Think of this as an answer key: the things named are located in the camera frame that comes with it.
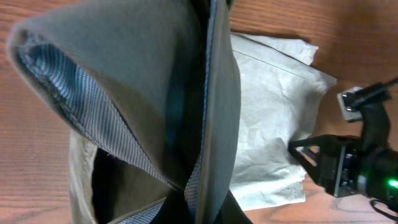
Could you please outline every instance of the green led indicator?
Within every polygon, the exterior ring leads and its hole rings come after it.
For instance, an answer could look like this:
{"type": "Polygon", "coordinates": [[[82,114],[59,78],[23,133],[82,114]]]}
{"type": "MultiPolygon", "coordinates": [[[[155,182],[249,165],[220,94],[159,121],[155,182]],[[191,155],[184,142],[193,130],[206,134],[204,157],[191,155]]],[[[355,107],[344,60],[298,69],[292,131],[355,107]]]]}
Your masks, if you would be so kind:
{"type": "Polygon", "coordinates": [[[391,179],[391,180],[388,181],[388,184],[389,184],[391,187],[395,187],[395,188],[398,189],[398,180],[391,179]]]}

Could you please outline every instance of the wood grain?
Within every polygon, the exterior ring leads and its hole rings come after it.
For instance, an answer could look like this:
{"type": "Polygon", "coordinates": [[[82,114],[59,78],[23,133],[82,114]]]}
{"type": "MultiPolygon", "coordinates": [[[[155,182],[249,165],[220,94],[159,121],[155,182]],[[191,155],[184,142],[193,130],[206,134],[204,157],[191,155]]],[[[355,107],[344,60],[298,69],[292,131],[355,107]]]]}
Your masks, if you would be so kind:
{"type": "MultiPolygon", "coordinates": [[[[17,76],[4,47],[16,21],[74,1],[0,2],[0,223],[70,223],[69,128],[17,76]]],[[[360,125],[346,124],[336,110],[335,93],[396,76],[396,11],[395,0],[238,0],[231,24],[235,31],[319,46],[314,66],[340,81],[322,101],[315,134],[357,134],[360,125]]],[[[388,102],[387,109],[398,148],[397,103],[388,102]]],[[[390,223],[362,196],[334,199],[311,180],[304,186],[305,203],[246,214],[254,223],[390,223]]]]}

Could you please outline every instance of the cloth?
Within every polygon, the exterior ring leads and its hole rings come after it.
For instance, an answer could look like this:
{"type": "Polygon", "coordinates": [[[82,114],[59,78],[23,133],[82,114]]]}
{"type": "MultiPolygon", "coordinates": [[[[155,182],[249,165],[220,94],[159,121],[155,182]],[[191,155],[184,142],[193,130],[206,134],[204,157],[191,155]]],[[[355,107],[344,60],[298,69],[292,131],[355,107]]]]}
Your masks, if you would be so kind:
{"type": "Polygon", "coordinates": [[[309,66],[318,47],[302,40],[233,34],[231,41],[242,97],[231,191],[243,210],[304,202],[305,171],[287,146],[314,130],[336,80],[309,66]]]}
{"type": "Polygon", "coordinates": [[[11,63],[73,130],[73,223],[249,223],[229,191],[241,103],[230,7],[86,1],[13,28],[11,63]],[[115,181],[120,162],[146,176],[115,181]]]}

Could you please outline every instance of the white fabric corner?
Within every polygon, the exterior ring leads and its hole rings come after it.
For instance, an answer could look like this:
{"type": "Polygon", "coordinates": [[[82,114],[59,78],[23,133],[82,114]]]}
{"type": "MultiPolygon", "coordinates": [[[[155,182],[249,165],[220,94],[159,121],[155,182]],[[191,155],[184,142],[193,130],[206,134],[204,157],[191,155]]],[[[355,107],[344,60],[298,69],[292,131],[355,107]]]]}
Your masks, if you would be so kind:
{"type": "Polygon", "coordinates": [[[314,130],[322,96],[336,79],[309,67],[318,47],[302,40],[231,35],[241,73],[238,151],[230,189],[243,210],[305,201],[305,171],[288,142],[314,130]]]}

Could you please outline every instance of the wooden table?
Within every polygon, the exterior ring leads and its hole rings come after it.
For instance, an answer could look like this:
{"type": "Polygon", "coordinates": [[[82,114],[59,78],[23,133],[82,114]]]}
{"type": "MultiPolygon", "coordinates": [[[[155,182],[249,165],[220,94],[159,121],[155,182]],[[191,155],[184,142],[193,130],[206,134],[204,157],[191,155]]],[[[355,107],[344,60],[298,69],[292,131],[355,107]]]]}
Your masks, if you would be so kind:
{"type": "MultiPolygon", "coordinates": [[[[0,2],[0,223],[70,223],[69,128],[32,94],[6,61],[12,24],[75,0],[0,2]]],[[[320,107],[315,134],[358,134],[342,121],[335,93],[398,72],[398,1],[238,0],[234,31],[301,38],[320,47],[313,66],[339,79],[320,107]]],[[[387,103],[398,148],[397,103],[387,103]]],[[[311,180],[307,201],[248,211],[254,223],[391,223],[362,196],[334,199],[311,180]]]]}

